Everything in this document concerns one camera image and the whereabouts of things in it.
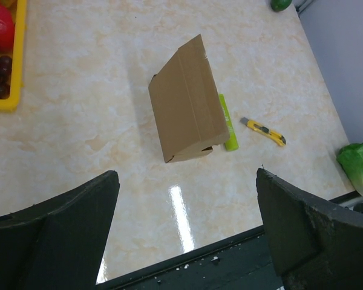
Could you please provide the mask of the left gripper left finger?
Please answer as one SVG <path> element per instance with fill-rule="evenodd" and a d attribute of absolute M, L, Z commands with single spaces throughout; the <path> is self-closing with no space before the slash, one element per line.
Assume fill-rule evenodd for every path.
<path fill-rule="evenodd" d="M 0 216 L 0 289 L 94 289 L 119 189 L 109 170 Z"/>

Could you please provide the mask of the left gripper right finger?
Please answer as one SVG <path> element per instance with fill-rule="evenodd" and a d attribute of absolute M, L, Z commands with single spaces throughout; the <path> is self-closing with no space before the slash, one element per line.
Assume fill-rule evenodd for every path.
<path fill-rule="evenodd" d="M 363 289 L 363 214 L 257 170 L 258 205 L 285 289 Z"/>

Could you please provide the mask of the yellow utility knife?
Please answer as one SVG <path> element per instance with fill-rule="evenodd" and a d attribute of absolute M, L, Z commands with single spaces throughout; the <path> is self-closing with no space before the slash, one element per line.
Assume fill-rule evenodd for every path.
<path fill-rule="evenodd" d="M 282 134 L 269 129 L 268 127 L 262 125 L 261 123 L 248 119 L 246 117 L 241 118 L 240 122 L 249 129 L 258 132 L 259 134 L 271 139 L 272 141 L 277 143 L 277 145 L 281 147 L 284 147 L 286 145 L 286 139 Z"/>

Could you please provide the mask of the green glue stick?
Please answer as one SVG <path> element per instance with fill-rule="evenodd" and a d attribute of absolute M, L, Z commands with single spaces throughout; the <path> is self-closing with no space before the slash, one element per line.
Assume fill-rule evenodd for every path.
<path fill-rule="evenodd" d="M 235 135 L 234 127 L 232 125 L 232 120 L 231 120 L 229 111 L 227 109 L 227 104 L 224 99 L 224 95 L 220 94 L 219 99 L 220 99 L 221 107 L 224 112 L 224 117 L 226 120 L 226 125 L 227 125 L 228 131 L 229 131 L 229 136 L 230 136 L 229 139 L 225 142 L 224 147 L 229 152 L 235 151 L 239 148 L 239 145 L 238 145 L 238 141 L 237 141 L 237 138 Z"/>

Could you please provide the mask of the brown cardboard express box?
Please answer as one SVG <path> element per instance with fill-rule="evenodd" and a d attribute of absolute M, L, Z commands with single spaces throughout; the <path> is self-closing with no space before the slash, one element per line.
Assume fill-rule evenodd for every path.
<path fill-rule="evenodd" d="M 178 48 L 148 89 L 166 163 L 206 156 L 230 138 L 201 35 Z"/>

